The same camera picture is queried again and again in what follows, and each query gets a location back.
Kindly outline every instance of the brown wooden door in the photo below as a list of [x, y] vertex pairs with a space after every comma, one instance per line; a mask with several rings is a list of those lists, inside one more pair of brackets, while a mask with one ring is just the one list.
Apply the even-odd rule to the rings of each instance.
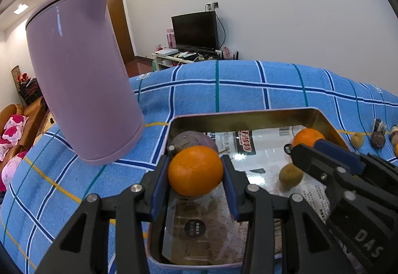
[[131, 45], [129, 29], [127, 27], [123, 0], [108, 0], [108, 8], [117, 44], [119, 45], [120, 54], [122, 55], [124, 64], [127, 64], [134, 60], [134, 51], [133, 46]]

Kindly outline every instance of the orange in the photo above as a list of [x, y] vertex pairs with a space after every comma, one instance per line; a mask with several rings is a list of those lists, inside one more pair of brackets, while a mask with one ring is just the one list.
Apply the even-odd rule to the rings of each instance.
[[224, 175], [218, 154], [207, 146], [192, 146], [179, 152], [169, 165], [171, 187], [183, 196], [209, 193]]
[[293, 147], [298, 144], [304, 144], [309, 147], [314, 147], [314, 144], [319, 139], [325, 139], [318, 130], [313, 128], [305, 128], [297, 133], [293, 138]]

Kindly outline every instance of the red tile floor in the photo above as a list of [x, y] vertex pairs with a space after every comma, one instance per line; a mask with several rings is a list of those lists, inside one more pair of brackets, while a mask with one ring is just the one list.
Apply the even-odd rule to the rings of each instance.
[[127, 63], [126, 70], [129, 78], [153, 71], [152, 64], [142, 59], [135, 59]]

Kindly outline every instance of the blue towel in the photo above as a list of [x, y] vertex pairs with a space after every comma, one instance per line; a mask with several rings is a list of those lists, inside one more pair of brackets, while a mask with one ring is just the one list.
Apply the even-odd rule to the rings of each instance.
[[[34, 273], [51, 242], [88, 194], [119, 194], [156, 167], [164, 148], [167, 124], [176, 116], [317, 107], [348, 145], [348, 133], [370, 132], [375, 117], [389, 128], [398, 121], [398, 99], [391, 93], [303, 65], [207, 61], [141, 75], [130, 82], [147, 127], [127, 156], [112, 165], [88, 166], [55, 125], [19, 166], [0, 210], [0, 239], [22, 272]], [[394, 148], [388, 139], [386, 142], [379, 154], [396, 164]], [[375, 153], [368, 140], [359, 151]], [[148, 225], [143, 224], [143, 229], [146, 232]], [[110, 225], [108, 268], [112, 274], [114, 251], [115, 226]], [[152, 274], [206, 273], [164, 270], [151, 262], [149, 266]], [[208, 273], [238, 274], [239, 269]]]

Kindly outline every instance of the black flat screen tv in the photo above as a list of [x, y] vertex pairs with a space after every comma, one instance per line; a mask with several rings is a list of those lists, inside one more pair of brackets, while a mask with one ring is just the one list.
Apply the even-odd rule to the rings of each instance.
[[216, 13], [194, 12], [172, 17], [177, 49], [219, 49]]

